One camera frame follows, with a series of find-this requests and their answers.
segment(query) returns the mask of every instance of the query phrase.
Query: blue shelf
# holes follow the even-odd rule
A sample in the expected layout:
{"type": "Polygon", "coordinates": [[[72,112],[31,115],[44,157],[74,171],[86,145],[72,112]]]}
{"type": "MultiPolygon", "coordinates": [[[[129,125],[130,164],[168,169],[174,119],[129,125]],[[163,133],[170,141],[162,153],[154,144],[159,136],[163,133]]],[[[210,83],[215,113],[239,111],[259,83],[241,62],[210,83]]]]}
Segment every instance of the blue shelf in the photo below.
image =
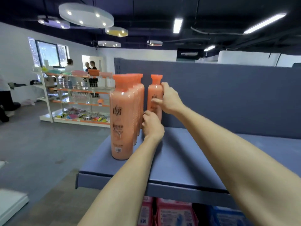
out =
{"type": "MultiPolygon", "coordinates": [[[[301,176],[301,140],[239,134],[301,176]]],[[[134,150],[143,141],[142,131],[134,150]]],[[[111,156],[109,136],[79,171],[76,187],[102,189],[126,161],[111,156]]],[[[146,195],[236,208],[232,197],[186,129],[165,127],[146,195]]]]}

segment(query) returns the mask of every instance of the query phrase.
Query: blue package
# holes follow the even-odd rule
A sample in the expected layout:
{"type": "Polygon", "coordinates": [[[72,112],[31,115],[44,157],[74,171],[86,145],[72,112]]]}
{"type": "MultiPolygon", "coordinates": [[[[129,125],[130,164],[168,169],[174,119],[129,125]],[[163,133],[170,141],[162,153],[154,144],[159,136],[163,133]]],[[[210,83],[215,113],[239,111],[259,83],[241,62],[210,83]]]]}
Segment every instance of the blue package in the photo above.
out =
{"type": "Polygon", "coordinates": [[[242,211],[219,206],[208,206],[210,226],[253,226],[242,211]]]}

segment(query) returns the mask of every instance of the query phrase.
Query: ceiling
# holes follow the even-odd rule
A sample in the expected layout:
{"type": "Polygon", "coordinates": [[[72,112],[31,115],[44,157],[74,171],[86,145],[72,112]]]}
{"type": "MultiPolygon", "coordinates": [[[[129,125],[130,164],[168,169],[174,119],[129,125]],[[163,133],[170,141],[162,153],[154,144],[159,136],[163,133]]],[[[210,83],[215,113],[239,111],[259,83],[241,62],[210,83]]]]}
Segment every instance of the ceiling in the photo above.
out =
{"type": "Polygon", "coordinates": [[[97,7],[114,16],[115,26],[129,31],[122,38],[72,23],[71,29],[63,30],[37,22],[38,15],[59,17],[58,6],[66,2],[93,5],[92,0],[45,0],[45,10],[43,0],[1,0],[0,21],[88,46],[114,40],[122,48],[181,51],[214,44],[211,55],[226,49],[301,54],[301,0],[95,0],[97,7]],[[251,34],[227,34],[243,33],[277,13],[287,15],[251,34]],[[179,34],[173,33],[175,17],[184,19],[179,34]],[[149,47],[147,40],[163,41],[163,46],[149,47]]]}

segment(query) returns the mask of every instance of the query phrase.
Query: forearm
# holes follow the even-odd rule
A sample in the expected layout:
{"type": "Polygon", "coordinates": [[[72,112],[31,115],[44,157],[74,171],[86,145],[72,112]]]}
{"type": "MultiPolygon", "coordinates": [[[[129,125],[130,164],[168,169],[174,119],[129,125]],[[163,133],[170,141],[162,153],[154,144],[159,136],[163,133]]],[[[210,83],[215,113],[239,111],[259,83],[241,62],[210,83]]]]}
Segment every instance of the forearm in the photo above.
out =
{"type": "Polygon", "coordinates": [[[136,226],[159,140],[143,143],[97,196],[78,226],[136,226]]]}
{"type": "Polygon", "coordinates": [[[301,190],[301,180],[296,174],[246,140],[187,107],[182,107],[175,116],[254,223],[300,224],[301,197],[298,190],[301,190]]]}

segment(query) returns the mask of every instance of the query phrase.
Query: fluorescent light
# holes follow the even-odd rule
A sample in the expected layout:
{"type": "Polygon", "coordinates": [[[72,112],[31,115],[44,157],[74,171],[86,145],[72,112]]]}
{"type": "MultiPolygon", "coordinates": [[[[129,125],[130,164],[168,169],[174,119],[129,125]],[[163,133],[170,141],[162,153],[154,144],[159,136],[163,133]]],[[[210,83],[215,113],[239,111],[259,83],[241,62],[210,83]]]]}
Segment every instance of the fluorescent light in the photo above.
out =
{"type": "Polygon", "coordinates": [[[175,23],[173,25],[173,33],[179,33],[180,29],[181,29],[181,25],[182,25],[183,19],[175,19],[175,23]]]}
{"type": "Polygon", "coordinates": [[[244,32],[244,34],[252,33],[252,32],[254,32],[254,31],[256,31],[256,30],[258,30],[258,29],[260,29],[260,28],[262,28],[264,26],[267,26],[268,24],[273,23],[274,21],[277,21],[277,20],[285,17],[285,15],[286,15],[286,13],[277,14],[277,15],[275,15],[275,16],[273,16],[273,17],[271,17],[271,18],[269,18],[269,19],[267,19],[267,20],[265,20],[265,21],[263,21],[263,22],[255,25],[253,27],[249,28],[248,30],[246,30],[244,32]]]}
{"type": "Polygon", "coordinates": [[[204,49],[204,51],[210,51],[214,48],[215,48],[215,45],[211,45],[211,46],[207,47],[206,49],[204,49]]]}

